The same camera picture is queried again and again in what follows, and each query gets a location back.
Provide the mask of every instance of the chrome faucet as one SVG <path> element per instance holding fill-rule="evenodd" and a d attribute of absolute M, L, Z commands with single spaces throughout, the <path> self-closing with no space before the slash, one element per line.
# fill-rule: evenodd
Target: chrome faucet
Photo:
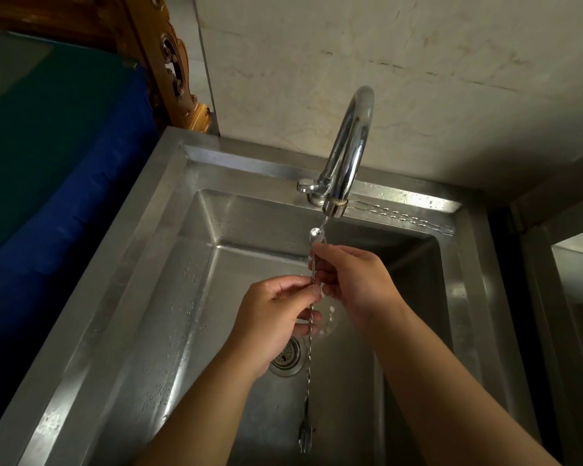
<path fill-rule="evenodd" d="M 297 190 L 308 194 L 313 205 L 322 206 L 327 217 L 343 216 L 348 206 L 348 195 L 365 150 L 372 116 L 373 90 L 365 85 L 350 101 L 324 171 L 317 180 L 298 180 Z"/>

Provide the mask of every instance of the person's left arm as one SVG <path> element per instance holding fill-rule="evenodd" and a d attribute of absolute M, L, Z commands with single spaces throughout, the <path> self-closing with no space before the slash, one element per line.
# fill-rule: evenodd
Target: person's left arm
<path fill-rule="evenodd" d="M 136 461 L 137 466 L 224 465 L 250 388 L 289 338 L 308 332 L 306 309 L 321 298 L 308 276 L 252 284 L 231 335 Z M 319 313 L 314 313 L 318 321 Z"/>

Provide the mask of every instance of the sink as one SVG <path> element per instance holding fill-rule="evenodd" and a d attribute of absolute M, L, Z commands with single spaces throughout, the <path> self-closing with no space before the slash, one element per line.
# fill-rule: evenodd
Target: sink
<path fill-rule="evenodd" d="M 322 165 L 167 129 L 0 422 L 0 464 L 130 462 L 225 342 L 249 285 L 310 274 L 323 214 L 295 181 Z M 361 169 L 326 234 L 380 256 L 411 308 L 537 436 L 479 196 Z M 298 448 L 301 339 L 253 386 L 229 465 L 423 464 L 344 308 L 324 297 L 317 309 L 311 451 Z"/>

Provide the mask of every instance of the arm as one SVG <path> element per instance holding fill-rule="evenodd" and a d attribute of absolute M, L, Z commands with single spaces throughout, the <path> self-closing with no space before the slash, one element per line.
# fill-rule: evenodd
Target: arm
<path fill-rule="evenodd" d="M 317 278 L 376 352 L 427 462 L 558 465 L 409 308 L 380 259 L 317 244 Z"/>
<path fill-rule="evenodd" d="M 231 335 L 136 461 L 147 465 L 227 463 L 250 388 L 289 338 L 308 332 L 296 318 L 320 298 L 307 276 L 280 276 L 253 284 Z M 314 313 L 318 321 L 319 313 Z"/>

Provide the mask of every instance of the drain hole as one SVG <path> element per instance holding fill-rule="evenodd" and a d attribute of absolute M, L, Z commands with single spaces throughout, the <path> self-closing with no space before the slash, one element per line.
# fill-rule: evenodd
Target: drain hole
<path fill-rule="evenodd" d="M 270 371 L 277 376 L 288 377 L 298 373 L 306 358 L 304 341 L 296 337 L 290 338 L 287 345 L 270 363 Z"/>

